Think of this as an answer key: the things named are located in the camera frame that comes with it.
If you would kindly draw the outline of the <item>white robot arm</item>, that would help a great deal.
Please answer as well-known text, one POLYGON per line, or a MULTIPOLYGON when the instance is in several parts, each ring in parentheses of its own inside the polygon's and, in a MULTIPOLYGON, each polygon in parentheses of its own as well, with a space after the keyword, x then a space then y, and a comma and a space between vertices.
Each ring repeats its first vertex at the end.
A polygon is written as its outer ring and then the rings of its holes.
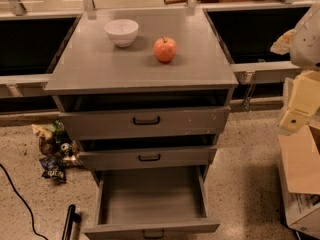
POLYGON ((271 46, 275 54, 290 55, 302 72, 285 87, 290 97, 285 102, 278 127, 287 133, 298 132, 320 107, 320 2, 314 2, 294 29, 281 35, 271 46))

